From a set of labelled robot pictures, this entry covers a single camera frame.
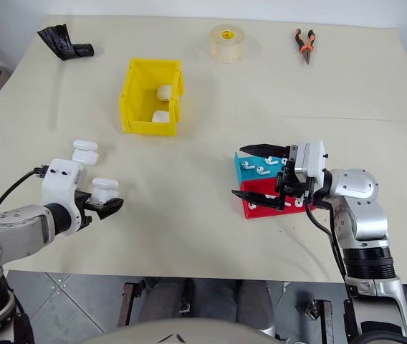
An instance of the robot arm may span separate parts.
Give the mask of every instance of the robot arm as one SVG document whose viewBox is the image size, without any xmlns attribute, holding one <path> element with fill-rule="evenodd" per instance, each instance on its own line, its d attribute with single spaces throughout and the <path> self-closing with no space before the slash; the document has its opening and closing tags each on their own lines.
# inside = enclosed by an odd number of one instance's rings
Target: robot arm
<svg viewBox="0 0 407 344">
<path fill-rule="evenodd" d="M 42 183 L 44 205 L 24 206 L 0 214 L 0 329 L 11 324 L 18 305 L 7 287 L 2 265 L 38 252 L 58 234 L 70 235 L 88 226 L 92 217 L 86 216 L 85 210 L 96 211 L 104 219 L 123 205 L 117 191 L 104 190 L 104 199 L 97 199 L 78 190 L 84 177 L 85 170 L 80 164 L 54 159 Z"/>
<path fill-rule="evenodd" d="M 321 140 L 286 147 L 249 145 L 241 151 L 288 159 L 277 176 L 279 196 L 275 199 L 246 191 L 232 192 L 253 204 L 279 210 L 284 208 L 285 196 L 304 199 L 307 215 L 330 237 L 345 280 L 348 341 L 376 330 L 407 337 L 407 304 L 393 267 L 387 218 L 377 203 L 376 179 L 363 169 L 328 171 Z M 331 231 L 313 217 L 310 205 L 330 211 Z"/>
</svg>

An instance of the black plastic object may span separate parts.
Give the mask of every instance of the black plastic object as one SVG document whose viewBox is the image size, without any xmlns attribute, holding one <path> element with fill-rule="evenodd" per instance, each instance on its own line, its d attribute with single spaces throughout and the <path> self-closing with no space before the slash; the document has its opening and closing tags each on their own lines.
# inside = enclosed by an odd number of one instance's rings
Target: black plastic object
<svg viewBox="0 0 407 344">
<path fill-rule="evenodd" d="M 76 59 L 78 57 L 94 56 L 94 48 L 90 43 L 71 43 L 66 24 L 47 27 L 46 29 L 38 31 L 38 35 L 62 61 Z"/>
</svg>

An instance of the gray tile floor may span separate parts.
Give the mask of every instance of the gray tile floor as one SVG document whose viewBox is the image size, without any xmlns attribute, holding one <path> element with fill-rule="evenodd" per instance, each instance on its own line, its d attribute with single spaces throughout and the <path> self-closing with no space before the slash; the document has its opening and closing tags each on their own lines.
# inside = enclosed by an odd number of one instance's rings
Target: gray tile floor
<svg viewBox="0 0 407 344">
<path fill-rule="evenodd" d="M 142 277 L 10 271 L 7 279 L 31 318 L 36 342 L 72 344 L 114 330 L 124 283 L 138 282 Z M 211 294 L 215 288 L 219 291 L 215 293 L 218 298 L 209 299 L 200 314 L 234 320 L 233 283 L 224 279 L 196 279 L 196 293 Z M 320 322 L 309 320 L 297 310 L 302 299 L 315 298 L 332 301 L 335 342 L 346 343 L 343 284 L 295 282 L 287 286 L 285 293 L 282 292 L 282 282 L 268 281 L 268 285 L 277 333 L 281 338 L 291 338 L 291 343 L 298 340 L 308 344 L 321 343 Z M 136 322 L 144 297 L 145 293 L 140 299 L 135 299 L 132 324 Z M 217 305 L 224 305 L 224 311 L 214 311 Z"/>
</svg>

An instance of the orange plier handle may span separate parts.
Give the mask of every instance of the orange plier handle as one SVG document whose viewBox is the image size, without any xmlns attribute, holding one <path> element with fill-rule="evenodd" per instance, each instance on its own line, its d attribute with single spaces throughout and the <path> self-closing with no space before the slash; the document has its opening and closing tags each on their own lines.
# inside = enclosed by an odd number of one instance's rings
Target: orange plier handle
<svg viewBox="0 0 407 344">
<path fill-rule="evenodd" d="M 307 43 L 304 40 L 304 37 L 301 35 L 301 29 L 296 30 L 295 39 L 297 45 L 299 46 L 300 52 L 306 52 L 307 50 L 309 52 L 313 52 L 313 43 L 315 42 L 315 33 L 313 32 L 313 30 L 309 30 L 308 37 L 309 42 Z"/>
</svg>

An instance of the table surface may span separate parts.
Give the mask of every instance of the table surface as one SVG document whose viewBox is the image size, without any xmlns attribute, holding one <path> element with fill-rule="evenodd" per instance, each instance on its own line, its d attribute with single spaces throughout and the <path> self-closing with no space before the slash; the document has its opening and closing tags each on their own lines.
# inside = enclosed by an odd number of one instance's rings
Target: table surface
<svg viewBox="0 0 407 344">
<path fill-rule="evenodd" d="M 52 16 L 46 26 L 63 22 L 95 56 L 62 62 L 33 39 L 0 92 L 0 195 L 31 168 L 70 158 L 82 138 L 100 147 L 87 187 L 115 178 L 125 205 L 7 269 L 338 282 L 327 237 L 304 214 L 247 221 L 231 195 L 239 147 L 322 138 L 329 169 L 378 179 L 407 282 L 407 55 L 395 29 L 228 21 L 246 32 L 246 51 L 220 64 L 209 32 L 222 20 Z M 297 27 L 317 35 L 309 66 Z M 176 137 L 122 132 L 118 97 L 132 57 L 182 61 Z M 39 202 L 40 182 L 26 181 L 0 210 Z"/>
</svg>

